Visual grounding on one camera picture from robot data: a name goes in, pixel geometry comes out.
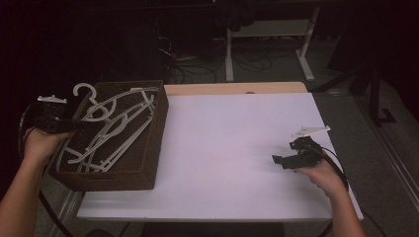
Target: wire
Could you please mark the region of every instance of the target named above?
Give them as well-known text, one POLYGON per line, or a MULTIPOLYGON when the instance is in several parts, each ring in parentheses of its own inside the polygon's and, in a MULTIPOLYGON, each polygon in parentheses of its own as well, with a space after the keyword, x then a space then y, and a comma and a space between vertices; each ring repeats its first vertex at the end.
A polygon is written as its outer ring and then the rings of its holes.
POLYGON ((25 146, 24 132, 26 131, 26 128, 28 127, 27 121, 26 121, 27 115, 35 106, 40 106, 41 104, 42 104, 41 102, 35 102, 28 105, 25 108, 25 111, 21 115, 21 120, 19 121, 19 127, 18 127, 18 152, 19 152, 19 157, 21 158, 21 161, 24 158, 24 146, 25 146))
POLYGON ((128 223, 124 226, 124 228, 123 228, 123 230, 121 231, 121 233, 120 233, 119 237, 123 237, 123 236, 124 236, 124 233, 126 233, 126 230, 128 229, 129 225, 130 225, 130 222, 128 222, 128 223))
POLYGON ((361 209, 361 212, 363 213, 363 215, 366 216, 376 226, 376 228, 378 229, 379 233, 381 233, 381 235, 383 237, 386 237, 384 231, 379 226, 379 224, 363 208, 360 207, 360 209, 361 209))
POLYGON ((49 216, 51 217, 55 225, 58 227, 58 229, 61 230, 62 234, 64 234, 66 237, 73 237, 70 231, 61 223, 59 218, 56 216, 55 212, 53 212, 49 202, 46 200, 46 197, 42 191, 40 191, 39 197, 42 205, 45 207, 46 212, 49 214, 49 216))
POLYGON ((328 235, 330 233, 332 228, 333 228, 333 222, 330 221, 330 223, 326 226, 326 228, 323 230, 323 232, 321 232, 319 235, 317 235, 317 237, 325 237, 326 235, 328 235))

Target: white table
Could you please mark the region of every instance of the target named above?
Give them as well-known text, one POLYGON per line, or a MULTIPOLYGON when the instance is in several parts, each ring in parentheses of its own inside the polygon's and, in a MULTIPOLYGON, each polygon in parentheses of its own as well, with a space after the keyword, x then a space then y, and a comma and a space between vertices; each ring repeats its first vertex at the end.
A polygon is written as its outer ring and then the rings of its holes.
MULTIPOLYGON (((78 217, 202 222, 331 218, 323 191, 272 159, 273 154, 295 154, 289 142, 302 126, 325 125, 311 94, 169 96, 169 103, 154 190, 86 193, 78 217)), ((311 137, 333 150, 327 132, 311 137)))

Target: brown box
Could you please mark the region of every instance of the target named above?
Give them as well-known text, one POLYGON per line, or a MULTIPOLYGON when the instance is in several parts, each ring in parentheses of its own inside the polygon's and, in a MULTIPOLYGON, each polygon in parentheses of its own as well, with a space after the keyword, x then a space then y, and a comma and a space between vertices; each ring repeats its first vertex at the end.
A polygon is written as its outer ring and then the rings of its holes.
MULTIPOLYGON (((166 91, 161 81, 138 81, 138 82, 104 82, 95 85, 98 103, 104 102, 115 95, 131 90, 131 88, 156 87, 158 92, 146 92, 147 97, 154 95, 155 110, 153 119, 142 134, 125 151, 122 157, 108 172, 79 172, 78 164, 68 164, 68 160, 77 156, 63 152, 60 162, 58 155, 54 156, 49 168, 49 174, 67 186, 72 191, 91 192, 91 191, 128 191, 128 190, 151 190, 154 188, 155 177, 160 154, 161 140, 166 122, 169 102, 166 91)), ((87 109, 93 104, 88 100, 89 95, 80 104, 75 118, 81 119, 87 113, 87 109)), ((140 93, 126 96, 119 99, 117 108, 110 119, 125 111, 127 108, 143 101, 140 93)), ((98 148, 92 159, 93 164, 100 164, 101 160, 106 160, 115 150, 121 146, 133 132, 141 127, 148 120, 150 109, 147 108, 129 122, 125 129, 111 137, 103 146, 98 148)), ((78 129, 69 141, 67 147, 83 153, 92 138, 104 127, 104 122, 93 121, 78 129)))

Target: black clamp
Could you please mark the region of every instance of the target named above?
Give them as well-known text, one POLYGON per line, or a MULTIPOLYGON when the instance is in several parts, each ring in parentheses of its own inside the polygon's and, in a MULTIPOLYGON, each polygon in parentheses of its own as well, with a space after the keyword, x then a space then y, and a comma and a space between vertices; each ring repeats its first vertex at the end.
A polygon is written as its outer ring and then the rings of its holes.
POLYGON ((88 121, 63 119, 65 104, 42 102, 42 113, 35 119, 35 127, 47 133, 62 133, 76 130, 88 121))
POLYGON ((273 155, 275 164, 280 164, 283 169, 297 169, 301 167, 314 167, 323 158, 321 146, 311 139, 310 136, 299 137, 290 142, 292 150, 297 150, 294 156, 282 157, 273 155))

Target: hand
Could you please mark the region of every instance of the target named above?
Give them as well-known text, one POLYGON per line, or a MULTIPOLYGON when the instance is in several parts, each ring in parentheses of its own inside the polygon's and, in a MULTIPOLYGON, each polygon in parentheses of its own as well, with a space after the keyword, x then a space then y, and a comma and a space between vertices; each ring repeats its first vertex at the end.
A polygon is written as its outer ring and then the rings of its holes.
POLYGON ((348 193, 333 167, 325 160, 321 160, 314 167, 298 168, 295 171, 307 175, 329 198, 338 198, 339 195, 348 193))
POLYGON ((48 164, 49 158, 54 153, 58 143, 71 137, 73 133, 49 134, 38 128, 27 129, 24 161, 34 162, 35 165, 43 168, 48 164))

